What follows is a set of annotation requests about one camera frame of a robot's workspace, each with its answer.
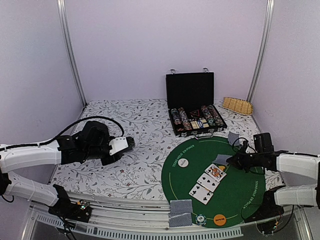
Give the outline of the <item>dealt card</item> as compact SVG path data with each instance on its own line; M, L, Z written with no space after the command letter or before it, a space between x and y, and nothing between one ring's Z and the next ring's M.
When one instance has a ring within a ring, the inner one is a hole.
M234 133L232 131L230 131L228 133L228 138L227 138L229 144L232 146L239 146L240 145L240 137L239 137L239 134L237 133Z
M192 214L191 213L170 213L168 215L168 222L170 228L191 226Z
M193 212L193 205L191 199L170 200L169 204L171 214L184 214Z

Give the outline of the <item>white dealer button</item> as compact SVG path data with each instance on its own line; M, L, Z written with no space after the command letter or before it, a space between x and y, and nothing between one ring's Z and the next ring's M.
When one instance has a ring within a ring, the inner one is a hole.
M178 160L178 165L181 168L186 168L189 165L189 161L186 158L181 158Z

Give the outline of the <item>orange big blind button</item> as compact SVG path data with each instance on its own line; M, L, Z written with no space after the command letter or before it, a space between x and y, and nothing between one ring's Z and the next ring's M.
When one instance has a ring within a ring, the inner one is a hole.
M213 223L216 226L224 226L227 222L227 218L223 214L217 214L213 217Z

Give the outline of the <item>green white poker chip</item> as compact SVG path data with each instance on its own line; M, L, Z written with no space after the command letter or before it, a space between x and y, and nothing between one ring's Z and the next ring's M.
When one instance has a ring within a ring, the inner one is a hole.
M195 216L195 223L198 225L198 226L205 226L207 224L207 218L205 215L203 214L197 214Z

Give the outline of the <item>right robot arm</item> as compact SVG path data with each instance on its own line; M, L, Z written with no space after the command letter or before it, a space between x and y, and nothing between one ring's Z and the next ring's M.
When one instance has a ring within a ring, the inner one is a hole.
M243 211L253 212L266 190L282 186L300 186L312 179L294 173L278 173L253 168L245 173L224 165L226 177L218 185L211 199L202 203L190 195L198 178L218 155L234 154L232 145L224 137L176 139L165 142L139 144L120 162L104 166L95 191L104 197L135 200L192 201L193 212L227 217Z

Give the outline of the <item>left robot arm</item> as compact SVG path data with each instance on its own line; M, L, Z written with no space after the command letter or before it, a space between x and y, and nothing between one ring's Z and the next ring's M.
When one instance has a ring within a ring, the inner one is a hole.
M118 161L133 150L131 137L111 136L108 127L98 121L88 121L73 135L60 135L39 143L0 146L0 193L39 202L55 209L63 216L74 213L74 205L62 186L45 185L19 176L14 171L40 165L68 165L100 160L103 166Z

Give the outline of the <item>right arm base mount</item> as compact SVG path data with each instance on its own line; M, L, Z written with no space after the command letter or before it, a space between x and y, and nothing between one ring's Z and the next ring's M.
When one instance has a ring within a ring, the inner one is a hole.
M283 206L276 205L274 193L281 188L283 188L283 186L278 186L278 187L271 188L270 190L267 190L263 194L262 203L250 204L247 208L253 207L253 206L258 206L258 209L254 213L252 213L250 216L244 217L243 211L245 209L242 208L241 212L240 212L240 216L241 216L242 220L245 223L249 223L249 222L253 222L253 221L259 221L259 220L279 216L279 220L274 220L273 224L268 223L268 222L264 222L264 223L257 224L256 227L257 227L258 231L263 235L271 235L271 234L275 234L275 233L278 233L281 230L283 230L290 223L290 221L293 217L295 206L292 205L291 213L290 213L290 216L289 216L287 222L282 227L279 228L281 218L283 217L283 214L285 213L285 211L284 211Z

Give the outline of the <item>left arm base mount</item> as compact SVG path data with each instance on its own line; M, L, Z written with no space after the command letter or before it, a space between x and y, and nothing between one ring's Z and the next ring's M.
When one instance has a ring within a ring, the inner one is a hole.
M53 206L49 207L48 213L56 215L62 219L88 223L93 210L90 206L91 203L83 199L72 203L67 192L62 186L54 184L53 187L57 191L58 201Z

